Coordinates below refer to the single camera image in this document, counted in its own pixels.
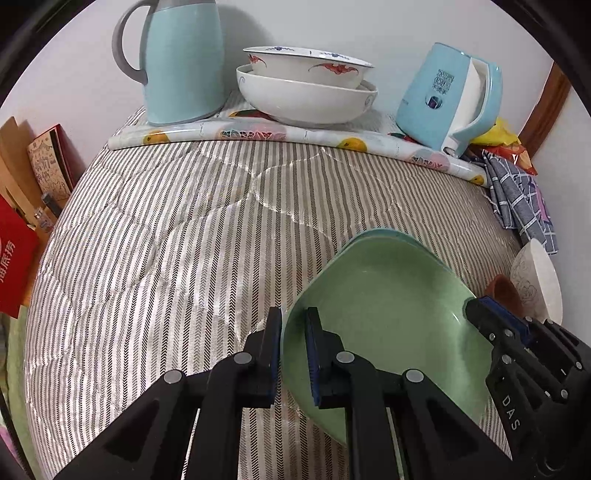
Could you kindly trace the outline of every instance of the green ceramic dish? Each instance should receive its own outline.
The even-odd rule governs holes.
[[[285,321],[281,369],[301,409],[339,442],[345,413],[319,410],[310,392],[302,313],[316,306],[323,328],[376,368],[427,374],[472,420],[482,417],[491,345],[464,317],[472,292],[403,233],[354,239],[297,299]]]

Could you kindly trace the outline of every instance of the stacked bowls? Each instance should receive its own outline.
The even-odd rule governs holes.
[[[298,127],[344,124],[371,108],[377,88],[363,79],[370,63],[298,47],[245,48],[238,88],[254,108]]]

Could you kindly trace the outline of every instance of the white bowl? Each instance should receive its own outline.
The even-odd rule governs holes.
[[[357,88],[370,63],[339,53],[298,47],[245,48],[257,75],[333,87]]]
[[[562,324],[562,294],[552,260],[536,239],[523,247],[511,267],[526,316]]]
[[[254,108],[277,121],[297,127],[344,124],[371,108],[377,88],[363,81],[357,89],[317,85],[252,72],[251,65],[236,69],[238,88]]]

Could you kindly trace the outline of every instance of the green blanket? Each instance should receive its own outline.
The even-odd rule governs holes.
[[[6,335],[6,338],[8,338],[6,370],[2,368],[0,372],[0,385],[2,385],[3,391],[6,388],[8,389],[8,406],[10,407],[12,422],[14,423],[29,465],[31,465],[33,474],[37,480],[43,480],[44,477],[41,474],[35,449],[33,448],[33,440],[27,420],[27,408],[25,406],[22,366],[24,362],[27,313],[28,309],[21,307],[17,319],[0,314],[2,316],[4,330],[8,332]]]

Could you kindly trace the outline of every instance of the light blue electric kettle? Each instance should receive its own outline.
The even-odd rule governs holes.
[[[123,54],[129,16],[149,6],[139,70]],[[129,78],[144,85],[148,122],[167,125],[213,115],[224,103],[222,27],[215,0],[140,0],[113,32],[113,56]]]
[[[497,65],[435,43],[400,103],[396,123],[419,143],[460,156],[470,140],[495,124],[502,94]]]

